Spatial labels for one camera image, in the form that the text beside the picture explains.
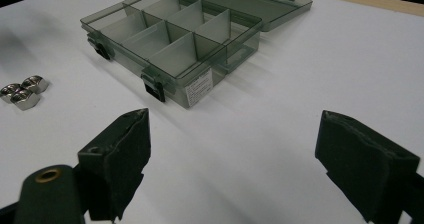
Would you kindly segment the silver metal hex nut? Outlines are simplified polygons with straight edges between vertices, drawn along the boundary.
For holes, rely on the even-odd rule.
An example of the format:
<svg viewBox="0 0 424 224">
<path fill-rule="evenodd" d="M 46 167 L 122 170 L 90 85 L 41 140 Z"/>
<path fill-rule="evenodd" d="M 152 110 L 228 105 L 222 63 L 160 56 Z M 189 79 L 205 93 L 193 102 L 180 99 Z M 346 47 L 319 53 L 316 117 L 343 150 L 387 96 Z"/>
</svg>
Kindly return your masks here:
<svg viewBox="0 0 424 224">
<path fill-rule="evenodd" d="M 0 99 L 4 102 L 13 104 L 15 95 L 21 90 L 19 83 L 11 83 L 0 89 Z"/>
<path fill-rule="evenodd" d="M 40 100 L 40 96 L 27 89 L 20 89 L 15 92 L 11 102 L 20 110 L 25 111 L 34 107 Z"/>
<path fill-rule="evenodd" d="M 49 86 L 49 82 L 39 75 L 33 75 L 23 80 L 21 87 L 35 94 L 44 92 Z"/>
</svg>

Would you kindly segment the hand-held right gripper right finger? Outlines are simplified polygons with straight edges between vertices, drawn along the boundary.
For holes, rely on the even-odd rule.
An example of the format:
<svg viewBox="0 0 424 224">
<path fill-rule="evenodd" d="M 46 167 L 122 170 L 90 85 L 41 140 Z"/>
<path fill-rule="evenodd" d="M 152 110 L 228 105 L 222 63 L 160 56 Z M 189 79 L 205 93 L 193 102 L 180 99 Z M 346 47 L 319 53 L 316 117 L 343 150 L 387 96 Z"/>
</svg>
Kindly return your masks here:
<svg viewBox="0 0 424 224">
<path fill-rule="evenodd" d="M 420 221 L 420 158 L 360 121 L 322 112 L 315 157 L 365 221 Z"/>
</svg>

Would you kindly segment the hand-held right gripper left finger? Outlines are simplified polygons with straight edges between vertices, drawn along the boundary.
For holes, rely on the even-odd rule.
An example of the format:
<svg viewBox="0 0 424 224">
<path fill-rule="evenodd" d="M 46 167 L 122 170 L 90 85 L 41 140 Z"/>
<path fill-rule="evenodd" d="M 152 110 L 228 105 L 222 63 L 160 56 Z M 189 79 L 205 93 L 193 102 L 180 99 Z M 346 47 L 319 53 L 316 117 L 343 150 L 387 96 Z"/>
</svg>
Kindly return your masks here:
<svg viewBox="0 0 424 224">
<path fill-rule="evenodd" d="M 78 152 L 82 206 L 95 221 L 120 219 L 151 157 L 149 110 L 119 116 Z"/>
</svg>

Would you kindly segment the grey clear plastic compartment box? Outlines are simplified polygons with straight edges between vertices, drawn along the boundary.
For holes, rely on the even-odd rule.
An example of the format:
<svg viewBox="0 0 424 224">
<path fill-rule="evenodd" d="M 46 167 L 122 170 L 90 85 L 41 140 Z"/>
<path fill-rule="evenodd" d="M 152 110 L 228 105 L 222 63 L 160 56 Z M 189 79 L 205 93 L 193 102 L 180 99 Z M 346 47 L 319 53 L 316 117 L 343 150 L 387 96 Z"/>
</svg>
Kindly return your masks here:
<svg viewBox="0 0 424 224">
<path fill-rule="evenodd" d="M 82 18 L 94 50 L 159 101 L 190 108 L 311 0 L 124 0 Z"/>
</svg>

